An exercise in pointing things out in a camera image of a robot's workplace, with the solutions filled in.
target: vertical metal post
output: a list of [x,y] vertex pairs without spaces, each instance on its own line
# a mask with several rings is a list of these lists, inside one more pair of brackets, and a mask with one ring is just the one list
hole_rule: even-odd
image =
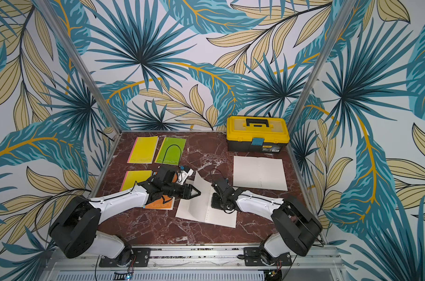
[[50,1],[35,0],[35,3],[39,7],[39,10],[42,12],[44,18],[47,20],[47,23],[55,34],[55,37],[60,41],[64,50],[69,55],[69,58],[72,60],[72,63],[74,64],[81,78],[86,83],[87,88],[91,91],[92,96],[94,96],[94,98],[96,99],[97,104],[99,105],[99,108],[103,111],[104,115],[106,116],[106,119],[111,124],[114,131],[116,131],[116,134],[120,134],[122,132],[122,128],[120,128],[119,124],[117,123],[116,117],[113,115],[108,105],[106,104],[106,101],[103,98],[100,89],[97,87],[97,84],[92,78],[91,73],[89,72],[83,60],[81,59],[81,56],[75,48],[72,39],[70,39],[69,35],[65,31],[63,24],[59,20],[58,15],[50,4]]
[[297,119],[300,117],[303,107],[305,106],[306,100],[308,99],[309,93],[312,90],[312,86],[317,80],[317,76],[319,75],[319,72],[322,70],[323,65],[328,59],[329,53],[331,53],[331,50],[333,49],[334,44],[339,38],[339,34],[341,33],[345,25],[345,22],[347,21],[347,18],[350,15],[351,9],[355,6],[355,3],[356,3],[356,0],[345,0],[344,3],[342,4],[342,7],[339,10],[339,13],[336,16],[336,19],[334,20],[334,23],[328,33],[328,38],[325,41],[322,47],[322,50],[316,60],[316,63],[314,64],[312,68],[308,81],[306,81],[305,86],[303,87],[302,93],[300,94],[300,97],[297,100],[297,104],[295,105],[294,112],[292,112],[291,118],[288,121],[288,124],[287,124],[288,132],[291,132],[294,129],[295,123],[297,122]]

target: black cable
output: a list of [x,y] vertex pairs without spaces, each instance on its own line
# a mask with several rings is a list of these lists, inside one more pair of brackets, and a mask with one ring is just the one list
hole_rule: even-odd
[[[76,194],[61,194],[61,195],[58,195],[58,196],[52,197],[51,199],[56,199],[56,198],[60,198],[60,197],[64,197],[64,196],[78,196],[78,197],[80,197],[81,199],[86,200],[86,201],[88,201],[88,202],[89,202],[89,200],[88,200],[88,199],[86,199],[86,198],[84,198],[84,197],[81,197],[80,195],[76,195]],[[50,243],[49,241],[47,241],[46,239],[44,239],[44,238],[41,236],[41,234],[39,233],[39,231],[37,231],[37,216],[38,216],[38,215],[39,215],[39,213],[42,211],[42,208],[44,207],[44,205],[46,205],[46,203],[47,203],[47,202],[45,202],[44,204],[42,204],[42,205],[41,205],[41,207],[39,208],[39,210],[36,212],[36,215],[35,215],[35,217],[34,217],[34,229],[35,229],[36,234],[37,234],[37,235],[39,236],[39,238],[41,238],[43,241],[45,241],[46,243],[48,243],[48,244],[50,244],[50,245],[57,246],[56,244]]]
[[97,258],[97,262],[96,262],[96,269],[94,269],[94,277],[96,278],[96,281],[97,281],[97,264],[99,263],[99,259],[100,259],[100,255],[99,255],[99,257]]
[[283,280],[284,280],[284,279],[286,279],[286,277],[288,276],[288,273],[289,273],[289,271],[291,270],[291,267],[292,267],[292,265],[294,264],[295,259],[297,258],[297,256],[298,256],[298,255],[295,255],[294,260],[292,261],[291,266],[289,267],[288,271],[286,271],[286,274],[284,275]]

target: black mounting plate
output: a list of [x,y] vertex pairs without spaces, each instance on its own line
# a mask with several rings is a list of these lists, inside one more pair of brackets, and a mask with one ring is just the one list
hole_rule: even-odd
[[[136,255],[136,260],[134,261],[133,267],[147,267],[150,257],[150,248],[132,248],[133,254]],[[119,267],[127,268],[128,266],[121,267],[118,266],[114,259],[109,257],[102,257],[99,263],[99,267]]]
[[[261,261],[261,250],[259,247],[245,247],[243,249],[243,255],[244,255],[244,262],[245,266],[267,266],[266,264],[263,264]],[[276,266],[276,263],[278,261],[281,261],[281,266],[291,266],[292,260],[291,255],[289,252],[284,253],[276,258],[274,266]]]

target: yellow notebook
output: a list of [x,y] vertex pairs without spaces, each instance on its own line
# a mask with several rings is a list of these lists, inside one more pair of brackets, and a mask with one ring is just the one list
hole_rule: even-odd
[[152,164],[157,144],[158,137],[136,138],[128,163]]
[[152,176],[152,171],[127,171],[123,178],[122,187],[120,191],[124,191],[134,187],[134,184],[146,181]]

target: marble tabletop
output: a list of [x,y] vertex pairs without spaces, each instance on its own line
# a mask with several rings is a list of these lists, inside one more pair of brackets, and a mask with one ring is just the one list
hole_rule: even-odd
[[[156,171],[159,164],[127,163],[131,149],[137,137],[159,136],[158,149],[164,137],[185,138],[181,165],[191,167],[205,179],[213,168],[219,169],[230,183],[233,183],[233,156],[263,156],[283,160],[284,174],[288,191],[250,189],[252,192],[269,197],[296,196],[304,202],[292,162],[286,149],[279,154],[229,152],[227,137],[223,132],[138,132],[123,133],[113,160],[109,164],[97,196],[120,191],[120,187],[129,170]],[[133,208],[109,218],[99,226],[99,230],[118,235],[130,244],[199,244],[199,243],[252,243],[261,242],[271,233],[275,233],[273,223],[255,214],[239,212],[236,228],[194,222],[176,218],[179,199],[175,200],[172,211]]]

